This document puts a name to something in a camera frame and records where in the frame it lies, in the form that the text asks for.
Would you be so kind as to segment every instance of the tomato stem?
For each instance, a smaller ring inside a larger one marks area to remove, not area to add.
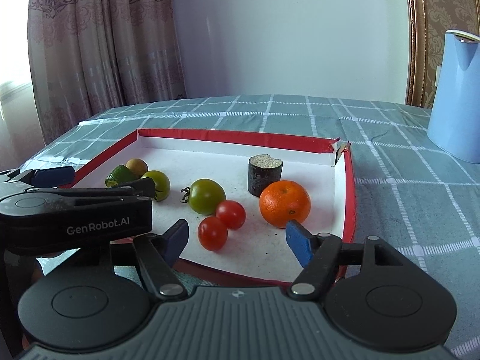
[[[190,196],[190,187],[184,188],[180,192],[185,192],[185,195],[183,195],[183,198],[180,201],[182,203],[188,203],[188,197]]]

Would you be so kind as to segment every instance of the silver screw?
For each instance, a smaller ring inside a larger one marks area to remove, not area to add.
[[[177,296],[183,292],[183,287],[180,284],[164,284],[159,291],[164,296]]]
[[[315,287],[309,283],[296,283],[292,285],[292,292],[295,295],[310,295],[315,292]]]

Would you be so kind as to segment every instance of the blue thermos jug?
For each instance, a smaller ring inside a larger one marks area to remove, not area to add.
[[[448,30],[427,135],[460,160],[480,163],[480,37]]]

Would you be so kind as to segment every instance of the orange fruit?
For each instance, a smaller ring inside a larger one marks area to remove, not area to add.
[[[295,181],[280,180],[270,184],[260,195],[260,214],[270,224],[285,228],[296,219],[302,223],[311,209],[310,196]]]

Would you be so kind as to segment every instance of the table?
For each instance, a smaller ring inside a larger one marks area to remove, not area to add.
[[[459,161],[426,135],[430,111],[406,105],[308,96],[171,100],[110,109],[80,123],[23,169],[81,167],[136,128],[211,128],[351,141],[356,241],[378,235],[448,288],[458,307],[447,341],[480,357],[480,166]],[[49,271],[59,260],[42,260]],[[187,286],[204,284],[182,277]]]

